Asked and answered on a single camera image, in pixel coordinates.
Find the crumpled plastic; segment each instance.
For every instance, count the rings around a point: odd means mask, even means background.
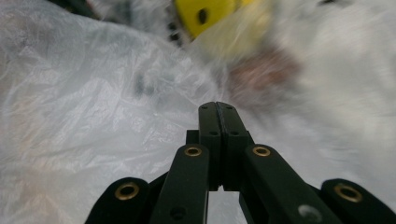
[[[132,25],[132,6],[129,0],[86,0],[86,4],[101,21]]]
[[[3,1],[1,222],[83,223],[115,180],[166,172],[209,101],[236,105],[307,183],[349,179],[396,211],[395,8],[278,1],[272,48],[230,66],[45,1]],[[270,66],[267,52],[290,75],[233,78]],[[237,193],[210,193],[208,223],[246,223]]]

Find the yellow object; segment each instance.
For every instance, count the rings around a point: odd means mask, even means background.
[[[244,1],[246,6],[212,25],[194,40],[207,57],[232,63],[262,48],[273,16],[273,1]]]
[[[253,0],[175,0],[177,15],[192,38]]]

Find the brown object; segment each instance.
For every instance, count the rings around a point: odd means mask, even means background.
[[[256,91],[269,85],[281,84],[298,72],[297,64],[280,50],[267,50],[240,64],[230,74],[230,79]]]
[[[230,72],[231,98],[239,105],[273,105],[287,92],[300,67],[280,49],[268,49],[241,63]]]

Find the hole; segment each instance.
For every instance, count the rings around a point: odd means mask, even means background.
[[[303,217],[307,222],[319,223],[322,221],[322,215],[318,209],[308,204],[302,204],[298,207],[300,216]]]
[[[136,183],[129,182],[120,185],[117,188],[115,195],[116,198],[118,198],[119,200],[125,201],[134,198],[138,192],[139,192],[139,187],[136,185]]]
[[[184,154],[195,157],[201,155],[202,150],[198,147],[189,147],[186,150],[184,150]]]
[[[177,29],[176,25],[173,22],[168,24],[168,28],[171,31],[175,31]]]
[[[121,193],[122,195],[132,194],[132,193],[134,193],[134,187],[132,187],[132,186],[127,186],[127,187],[121,189],[121,192],[120,192],[120,193]]]
[[[254,154],[256,154],[258,156],[262,156],[262,157],[266,157],[271,154],[270,149],[268,149],[266,147],[254,147],[253,152],[254,152]]]
[[[184,207],[174,207],[169,213],[173,220],[181,220],[187,215],[187,210]]]
[[[171,41],[176,41],[176,40],[179,40],[180,37],[178,36],[178,34],[171,34],[171,35],[169,35],[169,39]]]
[[[207,20],[207,11],[206,8],[202,8],[198,11],[198,21],[203,25]]]
[[[338,184],[334,187],[334,190],[338,196],[352,203],[359,203],[363,200],[361,193],[348,185]]]

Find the screw hole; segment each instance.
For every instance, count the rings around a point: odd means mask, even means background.
[[[187,210],[184,207],[174,207],[169,213],[173,220],[181,220],[187,215]]]
[[[126,201],[134,198],[137,193],[139,192],[139,187],[136,185],[134,182],[129,182],[120,185],[116,192],[116,198],[118,198],[121,201]]]
[[[271,154],[270,149],[268,149],[266,147],[254,147],[253,152],[254,152],[254,154],[256,154],[258,156],[262,156],[262,157],[266,157]]]
[[[202,150],[198,147],[189,147],[186,150],[184,150],[184,154],[195,157],[201,155]]]
[[[338,196],[352,203],[359,203],[363,200],[361,193],[348,185],[338,184],[334,187],[334,190]]]

